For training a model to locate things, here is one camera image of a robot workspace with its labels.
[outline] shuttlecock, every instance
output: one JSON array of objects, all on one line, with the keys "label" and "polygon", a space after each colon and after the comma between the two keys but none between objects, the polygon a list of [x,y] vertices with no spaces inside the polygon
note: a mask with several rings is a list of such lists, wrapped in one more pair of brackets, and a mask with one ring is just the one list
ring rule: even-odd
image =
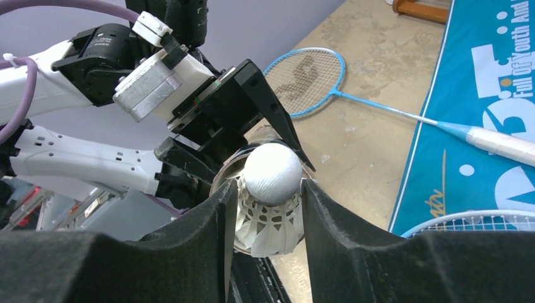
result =
[{"label": "shuttlecock", "polygon": [[231,176],[238,182],[235,240],[255,258],[293,252],[304,235],[303,167],[287,146],[266,143]]}]

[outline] white robotic arm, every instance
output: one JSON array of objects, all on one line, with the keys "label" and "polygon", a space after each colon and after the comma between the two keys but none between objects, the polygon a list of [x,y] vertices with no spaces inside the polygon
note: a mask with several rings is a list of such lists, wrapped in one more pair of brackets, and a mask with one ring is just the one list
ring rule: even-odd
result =
[{"label": "white robotic arm", "polygon": [[41,126],[24,130],[10,157],[16,175],[56,175],[155,195],[163,163],[153,150],[131,150],[63,136]]},{"label": "white robotic arm", "polygon": [[[19,4],[9,1],[12,7]],[[37,2],[79,8],[98,6],[97,11],[102,12],[104,6],[109,6],[93,0]],[[179,195],[174,190],[176,184],[187,187],[191,181],[195,190],[200,183],[211,184],[223,163],[247,144],[244,134],[262,118],[311,166],[289,115],[253,62],[245,60],[220,74],[193,58],[157,18],[145,12],[123,13],[115,15],[135,20],[133,30],[152,45],[150,51],[139,50],[143,48],[141,42],[130,28],[108,24],[32,56],[38,75],[26,117],[115,102],[136,121],[148,114],[160,117],[169,130],[185,136],[198,148],[168,138],[156,151],[136,151],[68,138],[38,126],[21,126],[9,142],[0,141],[0,170],[11,175],[71,177],[152,195]],[[11,119],[18,111],[29,71],[26,66],[0,70],[0,90],[4,94],[0,99],[0,126],[13,125],[9,122],[15,121]]]},{"label": "white robotic arm", "polygon": [[[63,41],[30,56],[37,64],[38,74],[27,117],[58,109],[93,105],[62,73],[52,70],[52,65],[69,54],[72,47],[72,42]],[[3,96],[0,99],[0,125],[7,124],[15,114],[26,87],[27,76],[26,66],[0,69],[0,92]]]}]

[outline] badminton racket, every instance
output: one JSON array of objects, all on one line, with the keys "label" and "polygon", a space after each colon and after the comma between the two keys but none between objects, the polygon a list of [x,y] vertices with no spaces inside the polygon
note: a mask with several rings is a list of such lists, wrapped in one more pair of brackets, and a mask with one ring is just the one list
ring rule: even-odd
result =
[{"label": "badminton racket", "polygon": [[533,232],[535,213],[519,210],[476,210],[453,213],[423,222],[401,237],[425,232]]},{"label": "badminton racket", "polygon": [[535,143],[490,129],[436,121],[358,98],[339,90],[346,72],[344,58],[331,49],[308,47],[289,52],[267,67],[264,75],[292,118],[308,116],[333,97],[344,97],[435,126],[475,147],[535,166]]}]

